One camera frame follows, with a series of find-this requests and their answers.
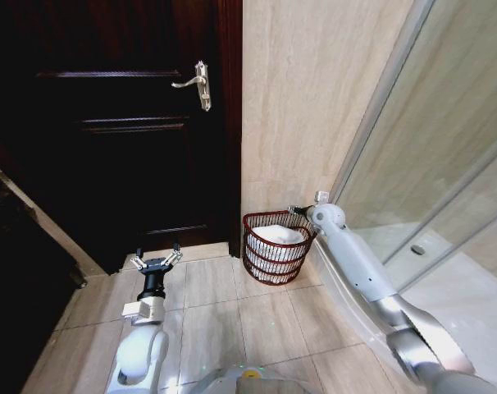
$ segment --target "wicker basket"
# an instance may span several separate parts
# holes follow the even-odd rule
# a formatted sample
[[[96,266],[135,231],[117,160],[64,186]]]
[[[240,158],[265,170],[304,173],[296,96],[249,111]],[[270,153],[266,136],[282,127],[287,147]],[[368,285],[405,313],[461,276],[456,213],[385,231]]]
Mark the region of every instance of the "wicker basket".
[[[299,270],[311,248],[316,232],[311,223],[301,215],[288,211],[249,213],[243,216],[243,264],[247,272],[261,283],[284,285],[298,276]],[[303,234],[304,241],[282,245],[267,241],[252,229],[279,224]]]

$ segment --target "shower glass door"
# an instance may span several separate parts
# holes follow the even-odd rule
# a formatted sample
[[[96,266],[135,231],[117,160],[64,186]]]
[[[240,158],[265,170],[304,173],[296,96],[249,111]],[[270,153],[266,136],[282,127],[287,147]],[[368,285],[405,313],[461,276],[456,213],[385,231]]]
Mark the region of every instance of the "shower glass door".
[[[436,0],[336,203],[497,385],[497,1]]]

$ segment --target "tile floor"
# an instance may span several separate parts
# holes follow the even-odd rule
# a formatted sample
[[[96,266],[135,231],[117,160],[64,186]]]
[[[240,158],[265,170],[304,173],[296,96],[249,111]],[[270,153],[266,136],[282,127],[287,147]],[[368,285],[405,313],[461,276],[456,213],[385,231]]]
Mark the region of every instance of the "tile floor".
[[[188,394],[211,370],[238,363],[267,366],[325,394],[418,392],[347,326],[308,258],[290,284],[266,286],[226,256],[224,245],[189,249],[166,276],[170,346],[159,393]],[[74,294],[24,393],[104,392],[119,342],[130,332],[122,305],[142,290],[143,276],[129,268],[91,277]]]

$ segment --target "silver door handle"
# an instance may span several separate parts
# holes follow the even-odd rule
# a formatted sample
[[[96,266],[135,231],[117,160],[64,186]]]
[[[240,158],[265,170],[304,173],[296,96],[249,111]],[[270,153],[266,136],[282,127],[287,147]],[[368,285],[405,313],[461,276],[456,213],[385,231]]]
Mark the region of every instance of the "silver door handle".
[[[201,101],[201,108],[208,111],[212,106],[210,101],[210,86],[208,85],[208,71],[207,65],[201,60],[196,64],[196,76],[194,78],[183,84],[172,82],[172,87],[177,89],[186,88],[193,84],[198,86],[198,96],[199,101]]]

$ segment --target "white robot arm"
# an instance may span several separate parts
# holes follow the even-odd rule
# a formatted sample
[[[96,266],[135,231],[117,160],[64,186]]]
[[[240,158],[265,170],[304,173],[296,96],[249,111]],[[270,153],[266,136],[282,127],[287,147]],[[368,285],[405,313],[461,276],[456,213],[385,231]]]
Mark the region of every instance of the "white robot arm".
[[[168,350],[168,335],[162,330],[165,318],[163,278],[182,257],[179,246],[166,259],[143,261],[142,252],[131,263],[144,276],[144,289],[136,302],[125,304],[122,315],[130,319],[133,331],[116,354],[116,367],[107,394],[154,394],[162,362]]]
[[[367,243],[345,225],[334,204],[290,207],[304,214],[327,239],[341,271],[392,332],[387,343],[404,372],[433,394],[495,394],[497,388],[474,376],[474,368],[445,328],[429,313],[408,303],[393,287]]]

